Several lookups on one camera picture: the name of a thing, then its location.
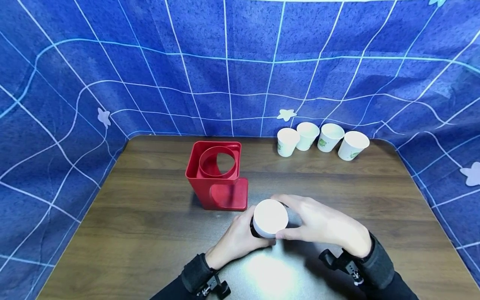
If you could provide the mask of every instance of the red cup holder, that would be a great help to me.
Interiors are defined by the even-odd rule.
[[[219,153],[229,155],[234,161],[225,173],[218,168]],[[185,176],[204,209],[247,209],[248,180],[240,178],[240,153],[239,142],[198,141],[193,144]]]

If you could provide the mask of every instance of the black wrist strap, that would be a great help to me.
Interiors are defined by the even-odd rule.
[[[355,285],[368,285],[374,289],[384,289],[393,280],[395,270],[385,249],[370,233],[372,249],[365,258],[358,258],[343,249],[337,258],[328,249],[318,257],[330,270],[340,270],[352,276]]]
[[[205,253],[202,253],[183,267],[180,277],[187,291],[196,295],[216,272],[208,266]]]
[[[353,262],[357,265],[365,284],[377,289],[384,289],[392,282],[395,275],[393,262],[372,233],[370,233],[370,238],[372,250],[369,255],[365,258],[354,257]]]

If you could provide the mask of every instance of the paper cup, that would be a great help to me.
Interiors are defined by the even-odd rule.
[[[260,202],[253,212],[253,228],[263,238],[274,239],[275,234],[287,227],[287,210],[277,200]]]
[[[297,149],[300,151],[307,151],[313,144],[313,141],[320,134],[320,129],[317,125],[310,122],[303,122],[297,126],[297,131],[300,134],[300,141],[297,144]]]
[[[277,151],[280,156],[292,155],[295,146],[300,140],[300,135],[295,129],[283,128],[276,134],[278,139]]]
[[[328,123],[322,126],[320,130],[320,138],[318,139],[317,148],[323,152],[330,152],[335,145],[345,135],[343,128],[337,124]]]
[[[338,156],[346,161],[354,159],[363,149],[370,145],[368,137],[358,131],[349,131],[338,150]]]

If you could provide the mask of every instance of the left hand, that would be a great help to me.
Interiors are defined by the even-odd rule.
[[[232,224],[222,238],[205,253],[205,260],[209,267],[220,270],[229,262],[241,258],[253,250],[265,248],[275,244],[275,240],[259,239],[250,231],[250,221],[255,206],[233,218]]]

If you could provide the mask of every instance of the blue backdrop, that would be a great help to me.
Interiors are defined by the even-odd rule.
[[[2,1],[0,299],[38,295],[132,137],[303,121],[389,141],[480,282],[479,14],[475,0]]]

